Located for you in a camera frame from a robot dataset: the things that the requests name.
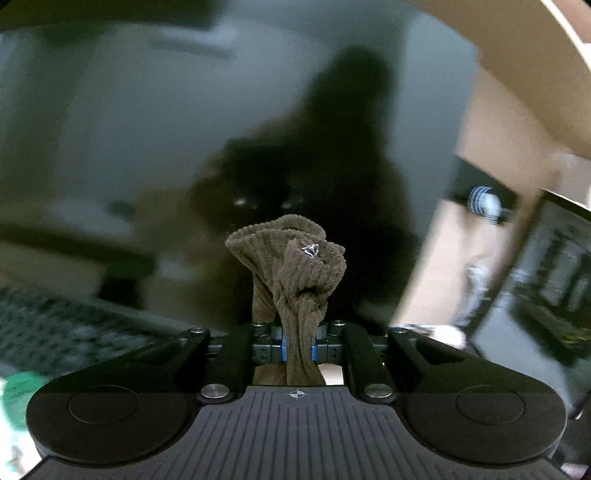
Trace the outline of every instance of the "bolt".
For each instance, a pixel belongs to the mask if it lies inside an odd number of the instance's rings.
[[[221,383],[210,383],[201,389],[201,395],[206,398],[214,398],[216,400],[227,397],[229,393],[230,389]]]
[[[363,389],[369,398],[386,398],[392,395],[393,391],[389,385],[383,383],[371,383]]]
[[[340,333],[343,331],[344,326],[345,322],[343,320],[333,320],[332,322],[330,322],[329,333],[331,335],[339,336]]]

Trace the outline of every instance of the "person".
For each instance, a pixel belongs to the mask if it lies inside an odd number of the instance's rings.
[[[416,245],[407,233],[402,181],[384,153],[384,106],[394,84],[378,55],[348,47],[312,81],[296,112],[229,141],[190,189],[202,236],[210,239],[195,242],[193,261],[210,258],[212,244],[223,245],[241,227],[303,215],[346,250],[347,270],[327,319],[381,331],[385,325],[368,320],[360,306],[401,294],[412,268],[408,253]],[[233,300],[248,320],[250,273],[231,257],[220,262],[220,274],[236,279]]]

